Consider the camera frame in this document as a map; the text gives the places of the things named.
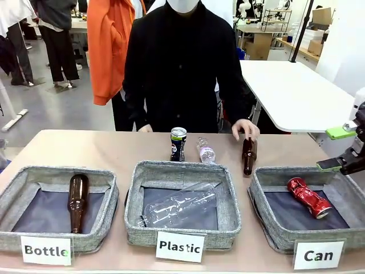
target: finger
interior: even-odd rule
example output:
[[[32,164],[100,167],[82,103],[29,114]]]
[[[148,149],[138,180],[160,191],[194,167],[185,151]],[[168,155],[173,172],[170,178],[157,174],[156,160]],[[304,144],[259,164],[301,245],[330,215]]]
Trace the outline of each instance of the finger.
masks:
[[[243,125],[242,125],[242,127],[244,128],[244,131],[245,131],[245,138],[246,138],[246,140],[248,140],[249,138],[250,138],[250,126],[249,126],[249,124],[247,124],[247,123],[244,123]]]
[[[232,127],[232,134],[233,134],[233,136],[235,137],[235,139],[236,139],[237,141],[239,141],[239,140],[240,140],[240,135],[238,134],[238,128],[237,128],[237,125],[233,125],[233,127]]]
[[[258,128],[254,124],[250,124],[251,138],[253,141],[258,137]]]

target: crushed red can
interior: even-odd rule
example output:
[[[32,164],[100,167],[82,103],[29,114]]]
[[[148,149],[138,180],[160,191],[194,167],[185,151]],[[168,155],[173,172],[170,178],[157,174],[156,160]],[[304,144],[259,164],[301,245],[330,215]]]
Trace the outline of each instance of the crushed red can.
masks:
[[[316,219],[325,217],[332,209],[330,202],[309,189],[306,182],[300,177],[290,179],[287,183],[287,190],[294,195],[297,201],[306,206]]]

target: tabletop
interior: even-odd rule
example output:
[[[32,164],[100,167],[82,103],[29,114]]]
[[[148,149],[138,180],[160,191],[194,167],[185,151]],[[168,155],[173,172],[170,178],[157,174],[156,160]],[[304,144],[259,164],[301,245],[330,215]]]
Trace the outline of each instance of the tabletop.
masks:
[[[284,31],[281,30],[281,27],[280,28],[274,28],[272,26],[268,26],[266,27],[266,31],[263,31],[261,29],[258,29],[257,28],[257,24],[249,24],[249,25],[240,25],[240,24],[237,24],[237,30],[240,30],[244,33],[288,33],[291,28],[288,27],[287,30],[286,30],[286,26],[284,26]]]
[[[350,117],[354,97],[300,62],[241,61],[241,68],[280,130],[325,132]]]
[[[72,267],[43,267],[22,263],[21,255],[0,253],[0,273],[5,268],[34,270],[105,271],[214,271],[214,272],[292,272],[293,257],[273,251],[251,207],[247,187],[251,179],[242,172],[242,140],[231,134],[188,134],[187,161],[198,162],[198,137],[208,139],[217,163],[228,167],[236,189],[242,215],[242,230],[233,249],[204,252],[201,264],[178,263],[155,258],[155,249],[128,245],[124,226],[124,205],[119,203],[115,219],[101,249],[78,256]],[[168,160],[169,133],[61,131],[40,132],[0,175],[0,191],[28,165],[79,166],[113,171],[117,176],[120,199],[131,182],[133,168],[141,160]],[[326,159],[325,153],[307,135],[262,135],[258,140],[256,166],[314,166]],[[339,271],[365,269],[365,251],[346,254]]]

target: black pants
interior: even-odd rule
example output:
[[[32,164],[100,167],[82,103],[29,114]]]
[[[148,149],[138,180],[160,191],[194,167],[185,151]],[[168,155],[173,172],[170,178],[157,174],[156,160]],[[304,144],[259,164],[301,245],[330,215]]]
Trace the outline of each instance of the black pants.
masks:
[[[19,27],[18,23],[9,27],[7,37],[15,47],[15,52],[17,53],[19,64],[22,67],[25,80],[27,82],[33,83],[33,73],[29,62],[28,51],[25,47],[21,28]],[[19,66],[17,66],[15,71],[11,73],[11,77],[13,78],[11,81],[12,84],[22,84],[24,82],[21,68]]]
[[[53,82],[64,81],[61,67],[67,80],[79,79],[74,49],[72,48],[68,30],[57,32],[49,27],[39,26],[39,31],[46,43]]]
[[[112,98],[114,125],[116,131],[132,131],[133,121],[129,120],[127,105],[120,92]]]

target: white table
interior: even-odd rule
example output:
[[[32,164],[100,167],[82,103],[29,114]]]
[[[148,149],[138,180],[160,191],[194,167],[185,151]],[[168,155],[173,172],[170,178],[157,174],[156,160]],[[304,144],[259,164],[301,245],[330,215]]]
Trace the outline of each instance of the white table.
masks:
[[[325,132],[348,121],[354,98],[302,63],[241,61],[242,75],[263,107],[287,132]]]
[[[87,22],[81,18],[72,19],[71,33],[87,33]]]

